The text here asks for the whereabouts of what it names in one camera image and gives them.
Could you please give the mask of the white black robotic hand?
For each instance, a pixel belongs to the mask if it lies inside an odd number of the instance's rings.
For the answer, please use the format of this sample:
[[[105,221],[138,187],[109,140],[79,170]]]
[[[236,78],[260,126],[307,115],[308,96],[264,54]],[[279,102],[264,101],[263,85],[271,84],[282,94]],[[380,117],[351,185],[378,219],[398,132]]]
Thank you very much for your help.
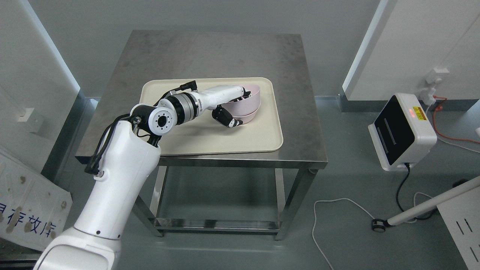
[[[211,110],[211,116],[219,124],[227,128],[235,128],[243,125],[243,121],[233,118],[223,104],[230,101],[250,97],[251,92],[239,85],[218,85],[202,91],[191,91],[198,101],[199,114]]]

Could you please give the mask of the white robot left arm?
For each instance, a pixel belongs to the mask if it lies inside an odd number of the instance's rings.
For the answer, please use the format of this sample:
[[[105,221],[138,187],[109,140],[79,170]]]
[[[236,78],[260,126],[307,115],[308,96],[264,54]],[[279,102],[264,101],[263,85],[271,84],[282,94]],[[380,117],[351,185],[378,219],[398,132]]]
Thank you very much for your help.
[[[56,237],[36,262],[35,270],[112,270],[121,253],[121,237],[145,180],[161,157],[161,136],[186,113],[197,115],[198,100],[172,102],[171,96],[187,89],[190,81],[162,96],[170,105],[135,105],[103,132],[85,171],[95,184],[75,224]]]

